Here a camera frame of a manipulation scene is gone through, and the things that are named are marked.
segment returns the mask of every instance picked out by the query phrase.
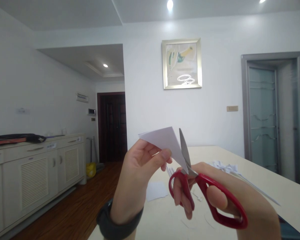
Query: picture frame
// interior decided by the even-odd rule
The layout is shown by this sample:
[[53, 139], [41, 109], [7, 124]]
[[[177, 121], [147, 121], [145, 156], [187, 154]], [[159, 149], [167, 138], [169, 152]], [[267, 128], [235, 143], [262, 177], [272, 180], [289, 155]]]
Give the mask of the picture frame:
[[201, 88], [201, 38], [162, 41], [163, 88]]

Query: table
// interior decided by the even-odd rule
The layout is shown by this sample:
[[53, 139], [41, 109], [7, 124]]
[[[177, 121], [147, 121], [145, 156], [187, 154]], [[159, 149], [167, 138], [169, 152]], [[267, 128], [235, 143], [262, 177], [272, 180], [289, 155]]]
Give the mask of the table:
[[[217, 146], [189, 147], [191, 163], [211, 162], [220, 160], [223, 164], [237, 164], [238, 171], [249, 181], [254, 183], [281, 206], [268, 200], [277, 213], [300, 232], [300, 185], [273, 173], [259, 165], [241, 158]], [[175, 170], [179, 165], [173, 161], [169, 167]], [[150, 179], [152, 182], [163, 181], [168, 190], [169, 175], [158, 170]], [[196, 194], [202, 196], [197, 185]], [[237, 239], [236, 231], [216, 223], [210, 213], [208, 204], [193, 196], [195, 211], [193, 219], [187, 220], [183, 208], [174, 205], [173, 198], [156, 199], [145, 202], [143, 216], [137, 228], [136, 239]], [[103, 239], [97, 226], [89, 240]]]

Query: right hand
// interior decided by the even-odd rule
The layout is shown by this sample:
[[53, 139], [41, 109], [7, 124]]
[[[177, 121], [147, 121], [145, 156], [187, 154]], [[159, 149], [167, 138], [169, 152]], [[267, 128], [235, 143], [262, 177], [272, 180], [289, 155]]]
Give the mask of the right hand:
[[[226, 187], [241, 203], [247, 217], [248, 227], [237, 230], [239, 239], [281, 239], [279, 218], [271, 204], [246, 182], [223, 172], [209, 164], [200, 162], [191, 168], [197, 173], [205, 174]], [[194, 177], [188, 176], [190, 189], [196, 183]], [[174, 201], [178, 206], [181, 202], [188, 219], [192, 218], [190, 201], [182, 191], [181, 182], [174, 179]], [[216, 186], [209, 186], [207, 197], [212, 206], [239, 217], [239, 210]]]

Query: scissors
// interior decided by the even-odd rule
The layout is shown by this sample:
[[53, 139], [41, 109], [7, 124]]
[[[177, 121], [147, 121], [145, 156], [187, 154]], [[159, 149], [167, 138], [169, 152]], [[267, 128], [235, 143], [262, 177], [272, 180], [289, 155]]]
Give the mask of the scissors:
[[[247, 226], [248, 226], [247, 214], [244, 211], [240, 202], [236, 199], [236, 197], [228, 189], [226, 189], [223, 185], [221, 185], [214, 179], [212, 179], [202, 173], [198, 174], [194, 170], [192, 170], [188, 147], [187, 147], [186, 141], [184, 140], [184, 137], [183, 137], [183, 134], [182, 134], [182, 131], [180, 128], [179, 128], [179, 133], [180, 133], [180, 142], [181, 142], [181, 152], [186, 161], [186, 165], [187, 165], [187, 168], [189, 171], [189, 176], [195, 177], [195, 181], [199, 185], [199, 188], [201, 189], [204, 197], [207, 200], [207, 203], [209, 205], [209, 208], [210, 208], [210, 211], [212, 213], [214, 220], [216, 222], [218, 222], [226, 227], [230, 227], [230, 228], [235, 228], [235, 229], [247, 228]], [[174, 198], [174, 194], [173, 194], [173, 187], [171, 185], [171, 181], [174, 178], [180, 179], [183, 192], [186, 195], [186, 197], [189, 199], [192, 210], [194, 210], [194, 202], [193, 202], [193, 199], [192, 199], [192, 196], [190, 193], [190, 188], [189, 188], [188, 177], [187, 177], [186, 171], [184, 169], [178, 170], [170, 177], [169, 191], [173, 198]], [[212, 186], [216, 186], [217, 188], [219, 188], [227, 196], [227, 198], [230, 199], [233, 202], [233, 204], [237, 207], [237, 209], [240, 211], [241, 217], [240, 218], [230, 218], [230, 217], [226, 217], [226, 216], [218, 213], [217, 209], [210, 204], [210, 202], [207, 198], [207, 189], [208, 189], [207, 184], [209, 184], [210, 186], [212, 185]]]

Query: ceiling light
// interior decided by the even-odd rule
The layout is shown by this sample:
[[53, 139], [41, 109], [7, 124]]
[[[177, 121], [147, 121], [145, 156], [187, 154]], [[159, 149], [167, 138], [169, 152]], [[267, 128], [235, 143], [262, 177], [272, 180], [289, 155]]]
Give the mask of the ceiling light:
[[169, 11], [172, 10], [172, 8], [173, 8], [173, 1], [172, 1], [172, 0], [169, 0], [169, 1], [168, 1], [168, 3], [167, 3], [167, 8], [168, 8]]

